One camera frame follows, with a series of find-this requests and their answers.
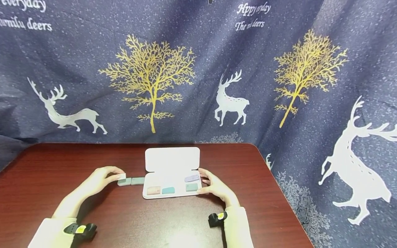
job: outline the brown table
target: brown table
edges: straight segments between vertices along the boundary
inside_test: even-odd
[[[26,248],[41,221],[94,169],[115,165],[143,177],[150,147],[197,146],[200,167],[217,175],[247,210],[255,248],[312,247],[258,149],[251,144],[38,144],[0,173],[0,246]],[[97,248],[218,248],[221,228],[208,215],[223,204],[212,196],[145,200],[142,186],[108,185],[87,199],[79,219],[95,223]]]

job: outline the black device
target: black device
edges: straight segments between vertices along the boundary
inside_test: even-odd
[[[78,225],[77,223],[70,224],[64,229],[65,233],[74,234],[75,238],[83,241],[94,238],[97,226],[92,223],[87,225]]]
[[[219,227],[224,224],[224,220],[226,218],[227,218],[226,211],[219,214],[212,213],[210,214],[210,216],[208,216],[208,224],[210,224],[210,227]]]

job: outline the deer illustration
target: deer illustration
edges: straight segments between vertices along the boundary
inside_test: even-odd
[[[350,114],[350,120],[347,122],[346,129],[342,132],[335,143],[332,156],[326,158],[321,167],[321,181],[332,173],[338,173],[339,177],[353,189],[352,197],[346,202],[332,202],[337,207],[356,207],[360,208],[360,213],[355,219],[348,218],[351,224],[360,225],[361,221],[370,215],[367,209],[367,200],[383,198],[386,202],[390,202],[391,192],[387,188],[383,179],[366,165],[354,154],[351,149],[352,141],[356,137],[368,137],[370,135],[378,135],[389,141],[397,141],[397,125],[392,131],[384,131],[389,125],[385,123],[379,128],[369,129],[372,123],[364,127],[356,127],[354,122],[360,116],[354,116],[356,109],[361,108],[364,101],[359,102],[361,96],[355,102]],[[325,172],[326,164],[330,162],[329,169]]]
[[[103,125],[96,122],[96,117],[99,114],[96,111],[91,110],[89,108],[80,110],[79,112],[73,115],[60,115],[57,113],[57,111],[54,109],[56,100],[60,100],[60,99],[63,100],[67,97],[67,95],[64,95],[64,89],[62,88],[61,85],[59,85],[59,90],[56,87],[54,87],[56,95],[54,95],[53,91],[51,90],[50,92],[52,96],[46,99],[42,96],[41,92],[37,92],[37,89],[35,87],[36,84],[33,81],[31,81],[29,78],[27,78],[27,80],[29,81],[30,86],[32,86],[33,91],[36,93],[39,99],[44,103],[44,106],[47,109],[47,114],[51,119],[51,121],[59,125],[58,128],[64,129],[66,128],[65,127],[66,125],[70,125],[76,127],[77,128],[76,131],[80,132],[80,127],[77,126],[75,121],[84,119],[84,120],[88,120],[93,125],[94,127],[93,133],[96,133],[96,129],[98,127],[100,127],[103,130],[104,135],[108,133],[103,127]]]
[[[238,82],[241,80],[241,70],[240,70],[240,73],[236,72],[234,76],[235,76],[234,78],[232,76],[229,80],[226,80],[226,82],[224,84],[222,84],[222,80],[224,77],[223,74],[221,76],[221,79],[219,80],[218,94],[216,95],[216,102],[218,103],[219,107],[215,110],[215,119],[217,121],[219,121],[219,120],[221,121],[220,127],[223,126],[223,119],[225,118],[227,111],[237,112],[239,114],[239,117],[234,122],[234,125],[236,125],[237,122],[239,122],[241,117],[243,117],[242,125],[244,125],[245,118],[247,117],[247,115],[244,113],[244,109],[247,105],[249,105],[249,101],[247,99],[244,99],[241,97],[234,98],[234,97],[228,96],[225,92],[225,89],[230,85],[230,83]],[[219,119],[219,116],[218,116],[219,111],[222,111],[221,119]]]

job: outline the yellow label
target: yellow label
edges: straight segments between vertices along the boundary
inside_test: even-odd
[[[75,233],[83,233],[85,228],[86,228],[86,226],[84,226],[84,225],[83,226],[79,226]]]
[[[218,219],[223,219],[224,215],[225,215],[224,213],[218,214]]]

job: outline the navy blue backdrop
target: navy blue backdrop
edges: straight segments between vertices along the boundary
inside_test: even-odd
[[[397,247],[396,11],[1,0],[0,169],[38,142],[248,142],[316,247]]]

